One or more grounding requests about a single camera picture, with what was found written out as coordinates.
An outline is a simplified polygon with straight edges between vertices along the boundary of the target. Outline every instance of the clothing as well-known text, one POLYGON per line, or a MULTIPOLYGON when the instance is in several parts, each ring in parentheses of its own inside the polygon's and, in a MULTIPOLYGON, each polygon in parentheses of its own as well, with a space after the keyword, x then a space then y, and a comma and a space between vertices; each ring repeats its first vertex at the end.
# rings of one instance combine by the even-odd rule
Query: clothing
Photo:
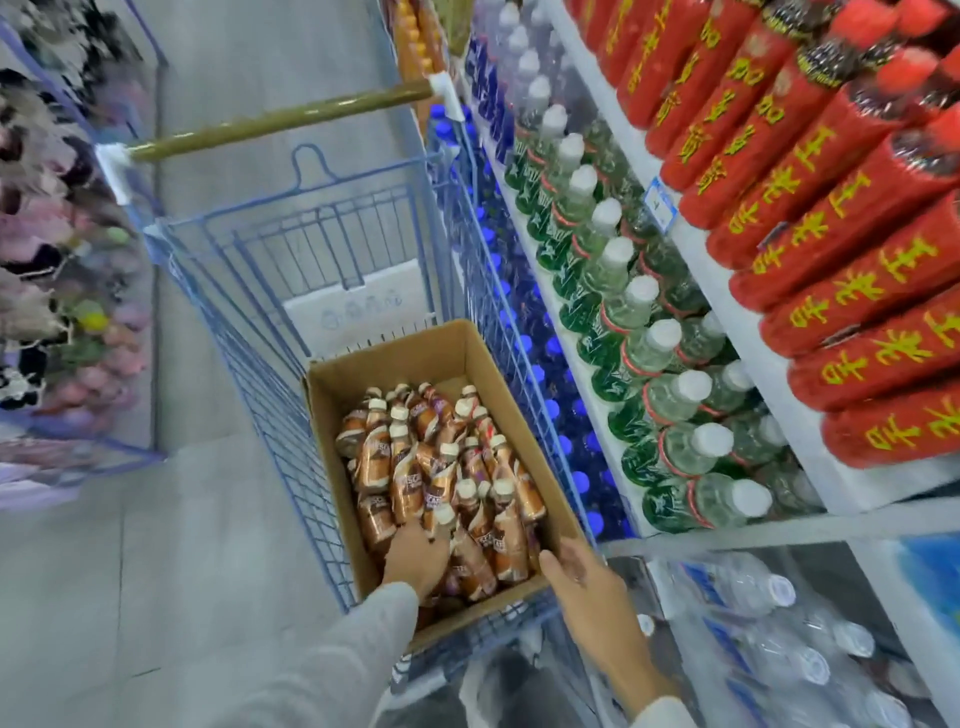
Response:
MULTIPOLYGON (((380 587, 321 637, 300 666, 252 694, 211 728, 367 728, 394 663, 417 626, 417 593, 380 587)), ((684 704, 656 700, 631 728, 696 728, 684 704)))

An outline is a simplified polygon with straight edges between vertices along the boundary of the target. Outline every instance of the price label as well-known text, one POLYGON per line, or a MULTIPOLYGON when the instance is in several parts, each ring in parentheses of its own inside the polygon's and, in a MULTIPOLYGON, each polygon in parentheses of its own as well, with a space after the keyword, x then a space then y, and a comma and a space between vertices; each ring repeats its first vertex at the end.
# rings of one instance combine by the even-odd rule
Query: price label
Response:
POLYGON ((666 185, 660 181, 659 177, 654 177, 653 182, 647 187, 647 191, 643 195, 643 203, 650 210, 650 214, 657 222, 660 232, 666 235, 670 226, 673 225, 673 221, 677 219, 677 206, 673 204, 666 185))

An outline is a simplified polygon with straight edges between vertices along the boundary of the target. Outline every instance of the cardboard box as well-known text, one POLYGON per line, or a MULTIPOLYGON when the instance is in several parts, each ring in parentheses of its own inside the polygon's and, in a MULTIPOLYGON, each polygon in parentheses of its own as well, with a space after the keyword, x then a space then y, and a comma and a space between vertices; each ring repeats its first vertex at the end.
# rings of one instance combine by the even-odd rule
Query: cardboard box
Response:
MULTIPOLYGON (((547 518, 540 526, 543 547, 559 548, 561 536, 584 538, 560 484, 480 332, 470 321, 453 321, 336 359, 313 362, 304 378, 313 431, 329 476, 340 532, 361 599, 379 586, 380 574, 364 546, 356 519, 354 493, 344 462, 334 448, 334 438, 340 431, 341 420, 360 401, 367 387, 380 387, 386 392, 401 382, 417 386, 424 381, 431 382, 451 401, 459 399, 460 390, 466 384, 477 388, 497 427, 507 436, 540 488, 547 507, 547 518)), ((485 615, 546 588, 546 579, 537 574, 523 584, 421 629, 410 642, 409 651, 421 650, 485 615)))

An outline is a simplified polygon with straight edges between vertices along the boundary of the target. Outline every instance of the aisle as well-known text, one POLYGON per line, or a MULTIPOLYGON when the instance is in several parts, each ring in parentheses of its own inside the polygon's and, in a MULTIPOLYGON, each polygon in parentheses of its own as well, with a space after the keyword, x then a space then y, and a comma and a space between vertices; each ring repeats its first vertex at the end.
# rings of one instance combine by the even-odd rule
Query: aisle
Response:
MULTIPOLYGON (((357 58, 378 40, 366 2, 139 5, 173 63, 166 131, 389 82, 357 58)), ((398 155, 385 116, 368 116, 171 161, 162 200, 187 215, 283 189, 304 139, 345 172, 398 155)), ((170 459, 55 511, 0 514, 0 713, 12 728, 203 726, 336 614, 219 354, 167 278, 158 321, 170 459)))

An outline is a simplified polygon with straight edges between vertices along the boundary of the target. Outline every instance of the cart handle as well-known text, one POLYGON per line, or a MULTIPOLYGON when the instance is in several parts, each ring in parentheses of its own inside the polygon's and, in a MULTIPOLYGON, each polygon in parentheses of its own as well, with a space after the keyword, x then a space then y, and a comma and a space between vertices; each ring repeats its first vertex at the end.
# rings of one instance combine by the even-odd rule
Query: cart handle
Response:
POLYGON ((465 120, 460 100, 457 98, 456 87, 450 74, 444 71, 386 90, 364 91, 326 101, 315 101, 299 107, 277 109, 253 119, 233 119, 195 132, 176 133, 129 146, 120 143, 97 144, 95 152, 117 203, 129 205, 132 202, 132 189, 127 181, 126 170, 137 162, 157 162, 203 149, 257 139, 275 132, 320 124, 344 116, 412 104, 433 96, 443 98, 446 115, 450 119, 460 122, 465 120))

